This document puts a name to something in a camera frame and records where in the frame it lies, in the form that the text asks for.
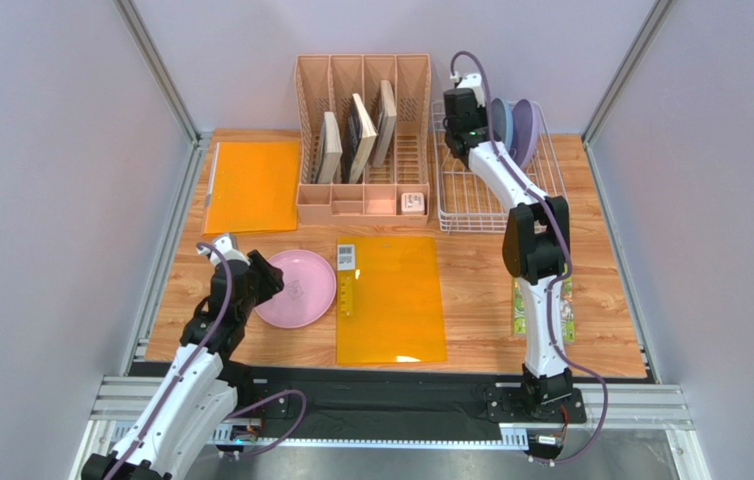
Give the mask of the pink plate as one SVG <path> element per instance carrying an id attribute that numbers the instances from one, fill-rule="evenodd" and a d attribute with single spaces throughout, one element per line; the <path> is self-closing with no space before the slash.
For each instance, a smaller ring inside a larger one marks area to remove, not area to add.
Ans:
<path id="1" fill-rule="evenodd" d="M 267 324 L 297 329 L 319 320 L 336 295 L 336 273 L 322 256 L 308 250 L 287 250 L 269 259 L 283 273 L 283 290 L 254 312 Z"/>

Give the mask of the blue plate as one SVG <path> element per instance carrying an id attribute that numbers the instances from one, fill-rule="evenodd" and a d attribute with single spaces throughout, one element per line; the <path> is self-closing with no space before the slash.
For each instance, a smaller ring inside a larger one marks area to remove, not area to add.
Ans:
<path id="1" fill-rule="evenodd" d="M 490 125 L 493 129 L 493 138 L 510 151 L 515 137 L 515 124 L 509 103 L 501 98 L 495 98 L 490 103 L 489 113 L 492 116 Z"/>

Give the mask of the purple plate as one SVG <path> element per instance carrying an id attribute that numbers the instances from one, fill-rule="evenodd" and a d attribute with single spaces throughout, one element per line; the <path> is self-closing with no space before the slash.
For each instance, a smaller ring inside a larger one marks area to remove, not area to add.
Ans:
<path id="1" fill-rule="evenodd" d="M 508 151 L 517 166 L 524 170 L 537 150 L 541 120 L 534 103 L 528 99 L 518 101 L 511 114 L 513 136 Z"/>

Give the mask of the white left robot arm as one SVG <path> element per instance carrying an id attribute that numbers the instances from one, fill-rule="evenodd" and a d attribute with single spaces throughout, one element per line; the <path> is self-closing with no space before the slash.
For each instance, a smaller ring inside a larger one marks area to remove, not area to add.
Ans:
<path id="1" fill-rule="evenodd" d="M 214 273 L 185 324 L 180 346 L 143 413 L 107 454 L 92 454 L 83 479 L 180 479 L 247 389 L 248 369 L 230 357 L 252 310 L 284 289 L 283 272 L 258 251 L 201 243 Z"/>

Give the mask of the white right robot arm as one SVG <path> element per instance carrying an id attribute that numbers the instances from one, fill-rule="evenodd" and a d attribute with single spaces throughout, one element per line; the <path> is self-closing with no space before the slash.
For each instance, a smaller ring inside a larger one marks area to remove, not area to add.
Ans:
<path id="1" fill-rule="evenodd" d="M 531 182 L 496 140 L 479 97 L 472 88 L 444 92 L 445 143 L 507 213 L 502 258 L 518 282 L 526 318 L 520 397 L 529 411 L 552 408 L 573 390 L 561 330 L 562 285 L 571 268 L 569 207 L 564 197 L 550 197 Z"/>

